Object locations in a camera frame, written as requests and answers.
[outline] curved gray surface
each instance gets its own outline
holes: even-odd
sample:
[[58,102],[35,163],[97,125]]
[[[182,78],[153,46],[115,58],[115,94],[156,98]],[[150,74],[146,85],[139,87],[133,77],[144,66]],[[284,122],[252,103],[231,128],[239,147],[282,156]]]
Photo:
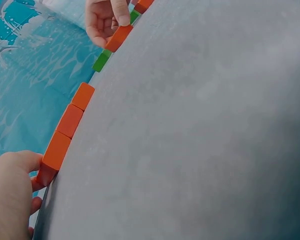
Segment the curved gray surface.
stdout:
[[300,0],[156,0],[92,85],[35,239],[300,240]]

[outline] row of blocks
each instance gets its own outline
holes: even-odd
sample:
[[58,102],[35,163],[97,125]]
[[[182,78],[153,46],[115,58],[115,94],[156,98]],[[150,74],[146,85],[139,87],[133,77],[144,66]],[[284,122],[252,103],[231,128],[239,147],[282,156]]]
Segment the row of blocks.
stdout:
[[71,139],[95,89],[83,82],[64,111],[40,164],[36,181],[48,186],[64,161]]
[[120,26],[115,31],[111,39],[107,42],[104,50],[96,60],[93,65],[93,69],[100,73],[111,54],[118,50],[118,48],[124,43],[129,33],[132,31],[133,24],[137,18],[146,12],[146,10],[151,6],[154,0],[139,0],[138,3],[134,6],[134,9],[130,13],[130,25]]

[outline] blue plastic sheet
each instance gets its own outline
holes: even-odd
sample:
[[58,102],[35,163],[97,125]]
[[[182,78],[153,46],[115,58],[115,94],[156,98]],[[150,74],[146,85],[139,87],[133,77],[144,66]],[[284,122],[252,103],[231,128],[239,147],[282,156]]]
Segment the blue plastic sheet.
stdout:
[[0,155],[44,153],[101,49],[85,31],[32,0],[0,0]]

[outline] orange cube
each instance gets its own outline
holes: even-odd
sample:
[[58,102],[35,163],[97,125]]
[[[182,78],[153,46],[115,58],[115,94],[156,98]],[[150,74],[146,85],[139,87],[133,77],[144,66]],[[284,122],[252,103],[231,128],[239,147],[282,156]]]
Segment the orange cube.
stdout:
[[134,6],[134,10],[140,14],[144,14],[153,2],[154,0],[139,0]]
[[38,175],[35,177],[35,181],[39,184],[47,187],[52,182],[58,171],[41,163]]
[[72,139],[80,123],[84,111],[73,104],[69,104],[60,119],[56,130]]
[[119,26],[104,48],[113,53],[117,51],[118,48],[120,48],[120,46],[124,43],[133,28],[134,27],[132,25]]
[[71,139],[69,137],[55,131],[42,158],[42,163],[56,171],[59,171],[70,142]]
[[85,111],[94,92],[95,88],[93,86],[90,86],[85,82],[81,83],[71,101],[71,104],[75,105],[82,111]]

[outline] green cube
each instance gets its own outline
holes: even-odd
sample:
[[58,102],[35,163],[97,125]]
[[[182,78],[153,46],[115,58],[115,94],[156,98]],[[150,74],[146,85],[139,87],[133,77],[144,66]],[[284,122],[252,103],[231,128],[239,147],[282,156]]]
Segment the green cube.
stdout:
[[103,49],[102,53],[103,53],[104,55],[106,55],[108,58],[110,58],[110,56],[111,56],[111,54],[112,54],[112,52],[109,51],[108,49]]
[[132,10],[132,12],[130,13],[130,24],[132,25],[140,15],[141,14],[136,10]]
[[109,50],[103,50],[98,59],[95,61],[93,65],[93,70],[100,73],[101,70],[104,68],[105,64],[107,63],[108,59],[111,56],[111,52]]

